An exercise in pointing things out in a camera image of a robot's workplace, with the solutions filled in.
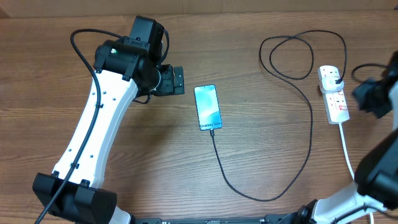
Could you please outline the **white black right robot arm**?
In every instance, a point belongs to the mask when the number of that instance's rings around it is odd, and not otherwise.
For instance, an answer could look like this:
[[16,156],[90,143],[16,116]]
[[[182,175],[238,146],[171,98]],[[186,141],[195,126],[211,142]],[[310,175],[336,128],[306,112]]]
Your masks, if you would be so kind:
[[334,195],[314,200],[281,223],[349,223],[372,212],[397,208],[397,53],[383,65],[380,80],[368,79],[353,90],[359,109],[381,118],[393,113],[392,132],[359,163],[354,181]]

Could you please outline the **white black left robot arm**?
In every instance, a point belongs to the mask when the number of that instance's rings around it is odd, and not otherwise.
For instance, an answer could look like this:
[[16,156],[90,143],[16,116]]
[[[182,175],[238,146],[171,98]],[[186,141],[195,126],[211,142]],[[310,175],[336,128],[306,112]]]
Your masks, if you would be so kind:
[[134,223],[102,188],[109,152],[130,104],[139,97],[184,94],[182,67],[165,63],[169,34],[156,20],[137,16],[129,35],[111,34],[88,64],[93,82],[72,139],[51,174],[32,189],[51,214],[74,223]]

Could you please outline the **Samsung Galaxy smartphone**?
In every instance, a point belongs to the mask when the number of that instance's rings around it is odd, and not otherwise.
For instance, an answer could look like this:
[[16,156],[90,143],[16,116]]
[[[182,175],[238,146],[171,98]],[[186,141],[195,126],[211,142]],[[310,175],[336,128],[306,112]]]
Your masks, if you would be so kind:
[[221,111],[215,85],[196,86],[194,88],[198,123],[201,131],[223,127]]

